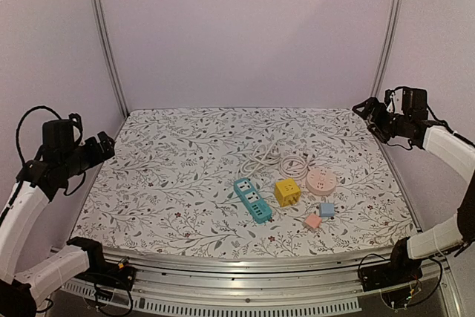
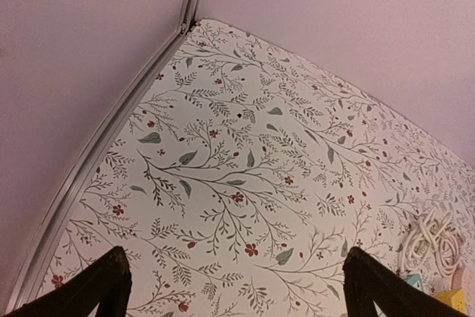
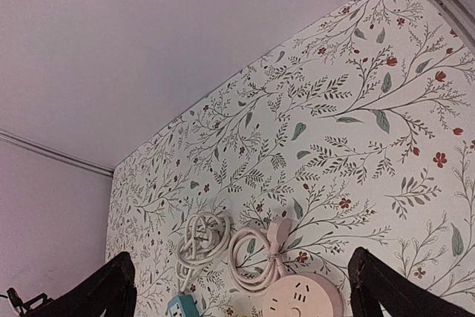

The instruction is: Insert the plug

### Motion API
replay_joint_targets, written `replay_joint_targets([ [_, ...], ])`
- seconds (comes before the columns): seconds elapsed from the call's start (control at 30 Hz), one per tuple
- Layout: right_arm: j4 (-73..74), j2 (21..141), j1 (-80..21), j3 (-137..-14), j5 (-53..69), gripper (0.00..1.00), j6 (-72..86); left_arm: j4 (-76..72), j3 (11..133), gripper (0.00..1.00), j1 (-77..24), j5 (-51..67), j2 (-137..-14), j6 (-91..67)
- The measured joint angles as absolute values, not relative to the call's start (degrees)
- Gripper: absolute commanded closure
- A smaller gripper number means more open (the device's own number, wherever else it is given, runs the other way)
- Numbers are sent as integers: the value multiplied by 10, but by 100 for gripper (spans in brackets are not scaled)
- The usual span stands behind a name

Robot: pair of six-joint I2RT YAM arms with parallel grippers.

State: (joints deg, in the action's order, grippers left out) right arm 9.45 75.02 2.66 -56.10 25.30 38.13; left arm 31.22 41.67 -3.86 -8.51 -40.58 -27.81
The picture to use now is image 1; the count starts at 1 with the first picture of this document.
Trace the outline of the blue USB charger plug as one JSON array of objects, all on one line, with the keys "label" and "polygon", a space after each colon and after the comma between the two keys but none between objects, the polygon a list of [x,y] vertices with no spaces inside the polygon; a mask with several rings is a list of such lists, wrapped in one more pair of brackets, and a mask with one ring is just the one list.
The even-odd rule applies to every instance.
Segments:
[{"label": "blue USB charger plug", "polygon": [[319,216],[321,218],[331,218],[335,215],[335,205],[333,203],[320,203]]}]

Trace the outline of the pink USB charger plug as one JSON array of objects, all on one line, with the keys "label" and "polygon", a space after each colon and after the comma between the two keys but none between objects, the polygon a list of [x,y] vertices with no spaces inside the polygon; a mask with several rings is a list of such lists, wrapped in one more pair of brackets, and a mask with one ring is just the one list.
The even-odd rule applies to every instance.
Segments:
[{"label": "pink USB charger plug", "polygon": [[312,231],[315,231],[321,225],[321,222],[322,222],[321,217],[319,217],[316,214],[311,214],[304,220],[303,225],[306,228]]}]

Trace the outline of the teal power strip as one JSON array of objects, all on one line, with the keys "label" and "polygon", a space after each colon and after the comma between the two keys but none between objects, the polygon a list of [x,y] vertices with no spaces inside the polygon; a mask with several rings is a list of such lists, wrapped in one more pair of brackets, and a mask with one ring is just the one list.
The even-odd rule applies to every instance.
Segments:
[{"label": "teal power strip", "polygon": [[272,218],[272,210],[252,185],[250,179],[244,177],[236,180],[233,188],[256,223],[266,223]]}]

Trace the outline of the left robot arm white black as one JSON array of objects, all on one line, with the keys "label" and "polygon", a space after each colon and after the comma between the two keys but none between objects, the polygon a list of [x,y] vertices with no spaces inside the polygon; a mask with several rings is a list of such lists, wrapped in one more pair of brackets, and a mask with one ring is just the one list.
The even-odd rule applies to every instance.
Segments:
[{"label": "left robot arm white black", "polygon": [[22,159],[10,197],[1,211],[1,315],[35,316],[39,306],[69,279],[85,273],[95,283],[110,277],[102,244],[74,238],[53,257],[23,276],[16,266],[27,237],[58,191],[70,195],[68,181],[86,175],[114,156],[114,140],[104,131],[84,139],[82,118],[75,113],[42,125],[42,143],[35,157]]}]

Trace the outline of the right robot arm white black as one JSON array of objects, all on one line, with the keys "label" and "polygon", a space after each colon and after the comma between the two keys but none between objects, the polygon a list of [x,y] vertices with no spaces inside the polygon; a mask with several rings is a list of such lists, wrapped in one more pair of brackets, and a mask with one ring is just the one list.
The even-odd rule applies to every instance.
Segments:
[{"label": "right robot arm white black", "polygon": [[460,254],[474,242],[474,143],[436,117],[428,105],[425,89],[399,86],[352,107],[367,124],[367,130],[383,144],[407,139],[410,151],[417,147],[450,166],[468,184],[465,196],[452,218],[426,232],[399,240],[384,268],[389,284],[400,284],[414,268],[436,253]]}]

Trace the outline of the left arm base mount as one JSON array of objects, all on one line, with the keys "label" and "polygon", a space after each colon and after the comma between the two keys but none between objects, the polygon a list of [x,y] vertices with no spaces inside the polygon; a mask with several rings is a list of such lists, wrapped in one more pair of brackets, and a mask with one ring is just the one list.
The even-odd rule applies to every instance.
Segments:
[{"label": "left arm base mount", "polygon": [[128,263],[127,257],[119,263],[107,262],[102,244],[89,238],[71,238],[66,244],[79,247],[88,256],[89,267],[75,278],[105,287],[132,291],[137,269]]}]

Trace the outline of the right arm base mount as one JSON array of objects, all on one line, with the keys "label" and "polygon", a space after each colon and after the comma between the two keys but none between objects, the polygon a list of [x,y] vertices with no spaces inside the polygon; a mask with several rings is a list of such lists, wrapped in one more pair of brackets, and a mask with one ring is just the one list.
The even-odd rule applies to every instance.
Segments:
[{"label": "right arm base mount", "polygon": [[[364,292],[409,283],[422,277],[422,261],[409,258],[408,240],[409,238],[399,240],[393,247],[389,258],[370,253],[361,259],[357,268],[357,276]],[[370,257],[380,258],[381,261],[365,266],[364,262]]]}]

